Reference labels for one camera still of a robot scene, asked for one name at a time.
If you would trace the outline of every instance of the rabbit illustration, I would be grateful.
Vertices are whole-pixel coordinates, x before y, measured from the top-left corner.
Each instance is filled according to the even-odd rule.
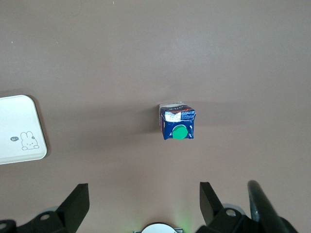
[[[38,142],[35,139],[32,132],[28,131],[27,133],[22,132],[20,134],[21,137],[21,144],[22,144],[22,150],[32,150],[32,149],[38,149]]]

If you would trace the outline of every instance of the green circle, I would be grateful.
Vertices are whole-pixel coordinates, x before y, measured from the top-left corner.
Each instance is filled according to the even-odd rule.
[[[182,140],[188,135],[188,130],[184,125],[178,125],[173,129],[173,138]]]

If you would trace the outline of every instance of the beige tabletop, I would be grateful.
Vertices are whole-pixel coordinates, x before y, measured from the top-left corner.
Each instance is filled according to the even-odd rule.
[[[0,219],[88,183],[78,233],[194,233],[199,182],[249,215],[256,180],[309,232],[310,38],[309,1],[1,1],[0,97],[35,100],[49,155],[0,166]],[[193,140],[163,140],[171,100],[196,110]]]

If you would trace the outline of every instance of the blue box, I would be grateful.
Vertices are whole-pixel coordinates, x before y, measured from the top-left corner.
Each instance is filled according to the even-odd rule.
[[[160,104],[159,121],[164,140],[193,139],[195,116],[195,110],[182,102]]]

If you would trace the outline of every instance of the black metal bracket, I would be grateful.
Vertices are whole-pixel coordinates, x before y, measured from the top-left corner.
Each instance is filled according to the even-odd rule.
[[[88,210],[88,185],[79,184],[55,212],[41,213],[19,227],[14,220],[1,220],[0,233],[75,233]]]
[[[200,208],[206,223],[196,233],[298,233],[277,215],[256,181],[248,183],[251,218],[233,208],[224,208],[210,183],[200,183]]]

